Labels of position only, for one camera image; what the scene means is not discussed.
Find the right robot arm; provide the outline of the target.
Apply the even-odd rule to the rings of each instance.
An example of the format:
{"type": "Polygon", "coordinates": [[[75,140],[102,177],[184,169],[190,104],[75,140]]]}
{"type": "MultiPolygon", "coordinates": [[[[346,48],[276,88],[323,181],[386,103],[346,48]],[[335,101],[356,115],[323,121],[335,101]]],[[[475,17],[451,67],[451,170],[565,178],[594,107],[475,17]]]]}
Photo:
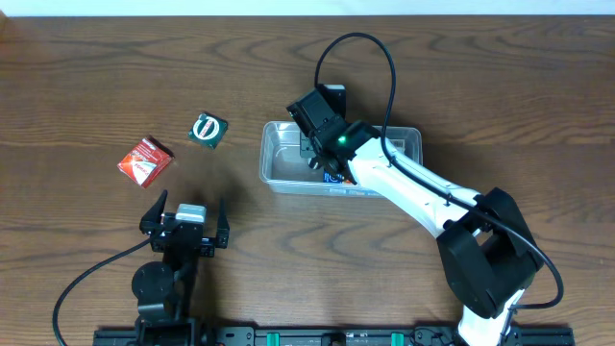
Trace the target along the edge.
{"type": "Polygon", "coordinates": [[[463,304],[457,332],[468,345],[498,345],[510,314],[544,260],[514,199],[452,184],[398,151],[382,130],[349,123],[314,89],[287,106],[319,165],[371,189],[436,240],[445,277],[463,304]]]}

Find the white toothpaste box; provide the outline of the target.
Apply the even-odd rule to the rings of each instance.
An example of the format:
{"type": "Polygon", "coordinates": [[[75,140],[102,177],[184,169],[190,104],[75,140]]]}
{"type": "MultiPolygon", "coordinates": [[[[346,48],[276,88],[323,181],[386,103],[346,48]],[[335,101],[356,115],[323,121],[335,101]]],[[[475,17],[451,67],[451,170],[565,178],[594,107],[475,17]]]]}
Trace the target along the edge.
{"type": "Polygon", "coordinates": [[[383,151],[388,152],[390,155],[396,153],[404,154],[406,152],[406,142],[403,139],[389,139],[380,141],[380,144],[384,144],[383,151]]]}

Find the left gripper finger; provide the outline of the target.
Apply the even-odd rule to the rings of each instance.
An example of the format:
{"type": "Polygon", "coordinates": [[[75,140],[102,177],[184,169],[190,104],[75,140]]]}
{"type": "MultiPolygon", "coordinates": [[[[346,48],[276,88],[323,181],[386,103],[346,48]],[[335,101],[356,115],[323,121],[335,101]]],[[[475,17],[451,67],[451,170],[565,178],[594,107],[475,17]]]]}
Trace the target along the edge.
{"type": "Polygon", "coordinates": [[[162,219],[168,191],[165,189],[154,205],[148,209],[139,221],[139,229],[144,235],[154,235],[163,229],[162,219]]]}
{"type": "Polygon", "coordinates": [[[226,213],[226,205],[223,199],[220,200],[218,217],[216,224],[216,247],[226,249],[229,245],[230,224],[226,213]]]}

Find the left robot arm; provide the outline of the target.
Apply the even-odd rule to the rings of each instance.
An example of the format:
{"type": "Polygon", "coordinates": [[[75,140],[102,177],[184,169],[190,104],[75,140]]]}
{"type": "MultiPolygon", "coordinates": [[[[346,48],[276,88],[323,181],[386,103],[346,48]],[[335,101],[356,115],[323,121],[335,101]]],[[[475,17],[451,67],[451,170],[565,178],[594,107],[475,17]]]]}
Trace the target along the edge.
{"type": "Polygon", "coordinates": [[[219,203],[215,235],[206,236],[206,207],[180,204],[176,212],[166,213],[166,199],[163,191],[139,222],[152,251],[162,254],[162,260],[142,265],[132,279],[139,317],[150,325],[188,320],[199,259],[212,258],[229,244],[224,201],[219,203]]]}

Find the red packet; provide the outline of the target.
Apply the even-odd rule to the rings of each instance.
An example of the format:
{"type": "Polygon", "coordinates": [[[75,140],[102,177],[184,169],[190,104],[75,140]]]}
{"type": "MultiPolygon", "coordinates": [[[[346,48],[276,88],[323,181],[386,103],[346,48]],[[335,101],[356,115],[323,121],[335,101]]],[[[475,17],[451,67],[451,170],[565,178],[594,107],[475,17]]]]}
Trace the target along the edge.
{"type": "Polygon", "coordinates": [[[152,136],[143,138],[117,165],[142,188],[148,187],[174,160],[172,152],[152,136]]]}

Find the blue KoolFever box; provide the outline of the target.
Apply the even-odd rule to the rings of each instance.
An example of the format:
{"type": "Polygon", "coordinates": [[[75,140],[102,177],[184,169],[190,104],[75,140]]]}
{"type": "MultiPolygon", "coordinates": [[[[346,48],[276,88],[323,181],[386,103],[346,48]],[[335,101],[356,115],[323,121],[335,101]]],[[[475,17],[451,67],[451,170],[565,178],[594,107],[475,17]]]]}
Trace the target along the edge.
{"type": "Polygon", "coordinates": [[[351,179],[347,179],[342,174],[333,175],[328,171],[323,171],[323,182],[327,184],[343,184],[343,185],[353,185],[354,182],[351,179]]]}

